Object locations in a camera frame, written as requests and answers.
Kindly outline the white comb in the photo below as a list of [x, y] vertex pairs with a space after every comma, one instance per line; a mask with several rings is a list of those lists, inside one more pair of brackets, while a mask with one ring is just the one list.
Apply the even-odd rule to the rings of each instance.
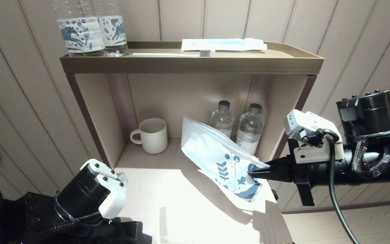
[[169, 244], [167, 207], [159, 209], [158, 220], [158, 244]]

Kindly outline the white floral zip pouch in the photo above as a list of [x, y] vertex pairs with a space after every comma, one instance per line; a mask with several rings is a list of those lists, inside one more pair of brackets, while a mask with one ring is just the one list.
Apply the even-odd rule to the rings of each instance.
[[182, 121], [181, 150], [203, 174], [247, 202], [254, 202], [262, 183], [248, 175], [267, 165], [218, 130], [187, 116]]

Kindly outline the small clear water bottle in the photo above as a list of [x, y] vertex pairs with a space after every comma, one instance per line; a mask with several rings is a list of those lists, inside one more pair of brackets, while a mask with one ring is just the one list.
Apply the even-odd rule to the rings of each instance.
[[221, 100], [218, 103], [218, 108], [212, 111], [210, 126], [230, 138], [232, 136], [233, 123], [234, 115], [230, 111], [230, 102]]
[[237, 145], [247, 154], [254, 156], [264, 129], [265, 119], [261, 114], [262, 106], [252, 103], [247, 112], [239, 119]]

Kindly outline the white ribbed mug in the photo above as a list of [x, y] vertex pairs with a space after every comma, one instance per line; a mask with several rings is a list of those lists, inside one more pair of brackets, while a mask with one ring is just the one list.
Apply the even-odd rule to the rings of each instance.
[[148, 154], [159, 154], [168, 145], [167, 123], [160, 118], [149, 118], [139, 124], [139, 128], [130, 133], [130, 140], [142, 145]]

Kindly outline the beige wooden shelf cabinet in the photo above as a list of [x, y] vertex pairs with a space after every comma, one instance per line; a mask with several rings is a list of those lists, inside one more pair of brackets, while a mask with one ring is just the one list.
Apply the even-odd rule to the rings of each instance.
[[[249, 105], [262, 106], [266, 119], [256, 156], [262, 162], [283, 151], [283, 119], [303, 108], [315, 75], [269, 74], [69, 74], [69, 84], [100, 158], [111, 168], [186, 169], [195, 165], [183, 155], [183, 116], [210, 122], [221, 100], [238, 118]], [[130, 133], [147, 118], [166, 121], [166, 151], [151, 155], [130, 142]]]

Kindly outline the white wrapped blue toothbrush pack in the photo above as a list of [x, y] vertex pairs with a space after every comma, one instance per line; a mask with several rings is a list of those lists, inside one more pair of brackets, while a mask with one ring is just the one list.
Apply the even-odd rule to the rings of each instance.
[[268, 50], [267, 44], [263, 40], [254, 38], [245, 39], [184, 39], [181, 43], [181, 51], [263, 51]]

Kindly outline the brown metal shelf tray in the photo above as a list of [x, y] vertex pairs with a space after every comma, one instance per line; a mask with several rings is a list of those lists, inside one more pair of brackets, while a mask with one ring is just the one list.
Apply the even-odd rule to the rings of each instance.
[[279, 74], [317, 75], [324, 58], [283, 43], [256, 52], [211, 52], [210, 57], [132, 57], [133, 53], [181, 54], [181, 42], [129, 42], [125, 57], [60, 58], [67, 74]]

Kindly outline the white toothbrush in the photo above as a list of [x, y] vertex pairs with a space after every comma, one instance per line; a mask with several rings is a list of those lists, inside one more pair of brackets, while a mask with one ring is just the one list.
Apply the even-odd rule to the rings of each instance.
[[132, 57], [210, 57], [212, 51], [200, 50], [199, 54], [170, 54], [170, 53], [133, 53]]

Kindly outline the large bottle blue deer label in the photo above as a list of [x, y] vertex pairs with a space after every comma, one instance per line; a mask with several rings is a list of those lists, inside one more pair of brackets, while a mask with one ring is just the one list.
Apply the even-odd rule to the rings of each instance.
[[107, 57], [128, 54], [126, 31], [118, 0], [92, 0]]
[[70, 57], [105, 57], [93, 0], [50, 0]]

